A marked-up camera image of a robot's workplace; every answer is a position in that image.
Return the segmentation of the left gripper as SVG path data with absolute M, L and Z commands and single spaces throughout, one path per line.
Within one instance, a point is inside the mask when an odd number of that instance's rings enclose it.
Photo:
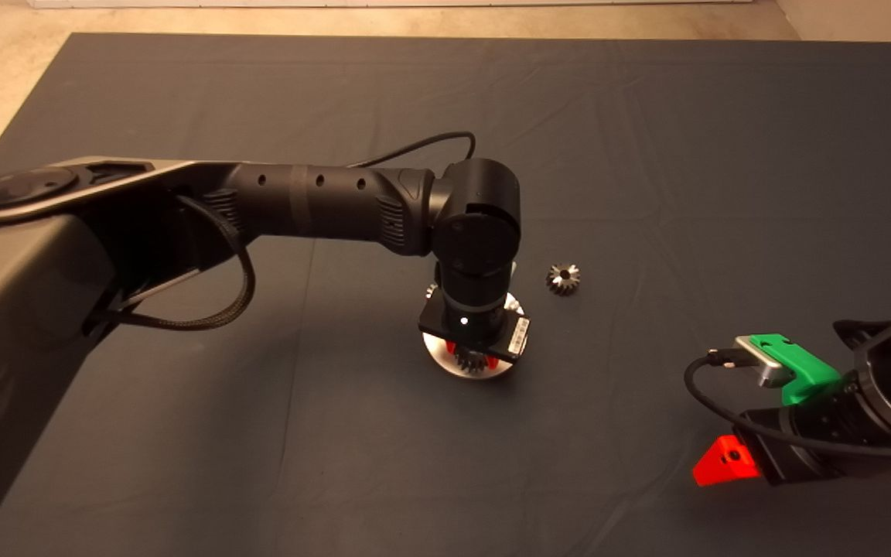
M 498 370 L 500 360 L 523 356 L 529 338 L 530 317 L 503 304 L 475 313 L 454 306 L 444 295 L 431 295 L 418 318 L 418 328 L 449 343 L 459 356 L 463 348 L 486 355 L 488 370 Z

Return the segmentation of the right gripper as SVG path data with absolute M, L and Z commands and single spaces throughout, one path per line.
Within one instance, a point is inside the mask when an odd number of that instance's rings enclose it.
M 697 486 L 763 479 L 771 486 L 891 473 L 891 423 L 851 378 L 806 401 L 740 413 L 692 469 Z

